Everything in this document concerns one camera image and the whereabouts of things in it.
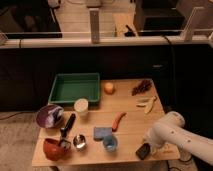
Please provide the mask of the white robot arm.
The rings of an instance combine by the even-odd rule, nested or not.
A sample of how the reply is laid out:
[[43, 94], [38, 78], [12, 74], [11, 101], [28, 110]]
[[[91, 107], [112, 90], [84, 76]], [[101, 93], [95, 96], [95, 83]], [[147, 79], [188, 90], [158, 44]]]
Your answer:
[[154, 148], [166, 142], [177, 145], [213, 166], [213, 140], [184, 130], [184, 125], [184, 117], [170, 111], [152, 125], [144, 139]]

